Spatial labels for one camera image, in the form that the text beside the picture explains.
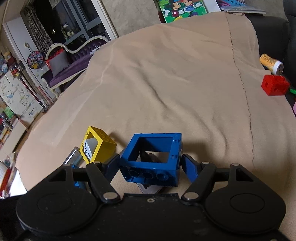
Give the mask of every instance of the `purple cushion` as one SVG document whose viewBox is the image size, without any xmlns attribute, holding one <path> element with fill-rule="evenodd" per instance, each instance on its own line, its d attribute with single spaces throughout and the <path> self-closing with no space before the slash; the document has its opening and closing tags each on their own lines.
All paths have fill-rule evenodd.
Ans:
<svg viewBox="0 0 296 241">
<path fill-rule="evenodd" d="M 83 69 L 86 69 L 89 64 L 89 60 L 91 59 L 92 56 L 93 54 L 87 54 L 82 58 L 73 62 L 70 66 L 68 66 L 66 69 L 64 69 L 63 71 L 58 73 L 55 77 L 53 77 L 52 80 L 49 82 L 48 86 L 53 87 L 54 85 L 67 79 L 71 75 L 76 74 L 77 72 Z"/>
</svg>

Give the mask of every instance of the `beige blanket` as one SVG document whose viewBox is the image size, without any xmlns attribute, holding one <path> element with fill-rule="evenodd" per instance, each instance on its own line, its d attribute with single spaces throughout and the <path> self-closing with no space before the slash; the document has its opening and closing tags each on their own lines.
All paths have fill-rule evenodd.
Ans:
<svg viewBox="0 0 296 241">
<path fill-rule="evenodd" d="M 140 29 L 111 41 L 37 123 L 17 158 L 27 189 L 80 146 L 89 125 L 120 152 L 134 133 L 181 132 L 184 153 L 241 163 L 286 201 L 281 230 L 296 239 L 296 120 L 284 96 L 261 89 L 258 42 L 245 16 L 223 12 Z M 181 175 L 182 193 L 190 182 Z M 139 192 L 120 173 L 115 189 Z"/>
</svg>

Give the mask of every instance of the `mickey mouse picture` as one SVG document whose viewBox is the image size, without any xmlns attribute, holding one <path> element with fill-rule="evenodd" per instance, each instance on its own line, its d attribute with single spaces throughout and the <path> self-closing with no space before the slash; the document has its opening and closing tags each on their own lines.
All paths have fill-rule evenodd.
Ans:
<svg viewBox="0 0 296 241">
<path fill-rule="evenodd" d="M 202 0 L 158 0 L 167 23 L 194 15 L 203 15 L 207 10 Z"/>
</svg>

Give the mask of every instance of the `red pillow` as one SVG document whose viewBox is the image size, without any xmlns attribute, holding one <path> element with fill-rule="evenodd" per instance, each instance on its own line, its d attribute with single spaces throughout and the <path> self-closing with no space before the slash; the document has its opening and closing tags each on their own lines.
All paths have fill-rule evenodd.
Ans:
<svg viewBox="0 0 296 241">
<path fill-rule="evenodd" d="M 51 55 L 50 57 L 48 57 L 48 59 L 45 61 L 46 65 L 49 67 L 49 69 L 51 69 L 50 65 L 49 65 L 49 61 L 51 59 L 53 59 L 55 56 L 58 56 L 61 52 L 63 52 L 64 49 L 60 48 L 57 52 L 55 52 L 53 55 Z"/>
</svg>

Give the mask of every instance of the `picture book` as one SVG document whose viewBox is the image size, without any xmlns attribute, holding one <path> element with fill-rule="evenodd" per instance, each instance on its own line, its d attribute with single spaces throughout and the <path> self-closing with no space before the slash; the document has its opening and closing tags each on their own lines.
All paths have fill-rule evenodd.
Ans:
<svg viewBox="0 0 296 241">
<path fill-rule="evenodd" d="M 266 14 L 264 10 L 257 9 L 251 6 L 224 6 L 221 7 L 221 10 L 226 12 L 244 12 L 244 13 L 257 13 L 257 14 Z"/>
<path fill-rule="evenodd" d="M 238 6 L 244 6 L 243 3 L 240 3 L 239 1 L 236 1 L 236 0 L 216 0 L 219 7 L 225 7 L 225 6 L 235 6 L 235 7 L 238 7 Z"/>
<path fill-rule="evenodd" d="M 158 0 L 158 2 L 167 23 L 180 18 L 207 14 L 202 0 Z"/>
</svg>

